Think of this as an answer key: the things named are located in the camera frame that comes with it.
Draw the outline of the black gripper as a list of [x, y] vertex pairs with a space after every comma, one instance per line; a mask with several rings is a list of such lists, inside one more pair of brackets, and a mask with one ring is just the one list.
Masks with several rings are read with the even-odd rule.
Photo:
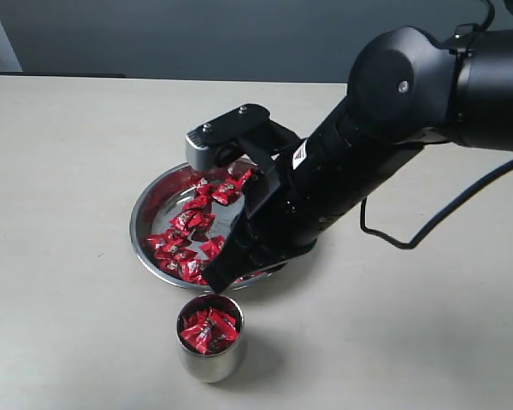
[[316, 239], [423, 149], [363, 135], [343, 98], [272, 173], [250, 182], [243, 213], [203, 270], [214, 293], [238, 278], [307, 253]]

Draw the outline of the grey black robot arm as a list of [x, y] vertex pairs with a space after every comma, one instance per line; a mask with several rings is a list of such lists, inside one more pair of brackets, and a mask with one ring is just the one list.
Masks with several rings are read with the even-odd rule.
[[[275, 270], [316, 239], [428, 145], [513, 152], [513, 29], [488, 21], [440, 42], [407, 26], [381, 34], [357, 56], [345, 97], [307, 138], [247, 104], [193, 132], [204, 153], [194, 167], [224, 167], [248, 156], [257, 167], [220, 254], [203, 270], [215, 293], [238, 278]], [[409, 241], [361, 224], [398, 249], [415, 248], [513, 160], [456, 196]]]

